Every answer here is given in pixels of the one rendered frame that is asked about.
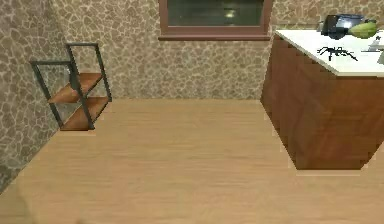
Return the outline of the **brown framed window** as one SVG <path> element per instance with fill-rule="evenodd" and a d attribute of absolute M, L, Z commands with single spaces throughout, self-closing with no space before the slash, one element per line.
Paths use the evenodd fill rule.
<path fill-rule="evenodd" d="M 158 0 L 159 41 L 266 41 L 274 0 Z"/>

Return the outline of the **green oval fruit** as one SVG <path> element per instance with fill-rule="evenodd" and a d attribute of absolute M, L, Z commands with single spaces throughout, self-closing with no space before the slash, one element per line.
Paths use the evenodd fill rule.
<path fill-rule="evenodd" d="M 364 22 L 350 28 L 348 33 L 356 38 L 368 39 L 377 33 L 377 24 L 375 22 Z"/>

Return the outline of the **black toaster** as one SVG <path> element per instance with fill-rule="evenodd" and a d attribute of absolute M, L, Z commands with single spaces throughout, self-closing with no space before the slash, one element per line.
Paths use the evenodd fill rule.
<path fill-rule="evenodd" d="M 359 14 L 333 14 L 328 15 L 321 29 L 323 36 L 339 40 L 348 34 L 348 30 L 364 20 L 363 15 Z"/>

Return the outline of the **black spider figure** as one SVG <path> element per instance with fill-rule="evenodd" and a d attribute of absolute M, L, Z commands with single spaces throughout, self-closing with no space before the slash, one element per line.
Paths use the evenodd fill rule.
<path fill-rule="evenodd" d="M 352 52 L 344 49 L 343 47 L 322 47 L 317 50 L 319 55 L 328 53 L 328 60 L 331 61 L 333 56 L 349 56 L 353 60 L 357 61 L 357 58 L 353 55 Z"/>

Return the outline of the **black frame wooden shelf rack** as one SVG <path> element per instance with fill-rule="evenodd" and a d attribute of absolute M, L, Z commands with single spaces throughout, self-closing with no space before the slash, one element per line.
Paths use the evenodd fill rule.
<path fill-rule="evenodd" d="M 80 73 L 72 51 L 73 47 L 93 47 L 100 71 L 97 73 Z M 68 60 L 33 60 L 30 62 L 30 65 L 59 126 L 59 130 L 94 130 L 95 122 L 102 114 L 106 106 L 112 101 L 112 94 L 99 44 L 95 42 L 72 42 L 66 43 L 65 48 L 69 56 Z M 40 66 L 66 66 L 69 76 L 68 83 L 64 87 L 60 88 L 57 93 L 51 95 L 39 69 Z M 106 95 L 89 97 L 89 93 L 99 84 L 100 81 L 103 81 L 104 83 Z M 80 103 L 80 106 L 66 121 L 63 121 L 56 107 L 57 104 L 61 103 Z"/>

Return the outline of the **brown cabinet with white top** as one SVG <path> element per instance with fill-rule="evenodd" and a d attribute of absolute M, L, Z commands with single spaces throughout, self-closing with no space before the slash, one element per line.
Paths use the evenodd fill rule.
<path fill-rule="evenodd" d="M 321 60 L 328 38 L 277 30 L 261 103 L 298 170 L 359 170 L 384 143 L 384 72 L 343 74 Z"/>

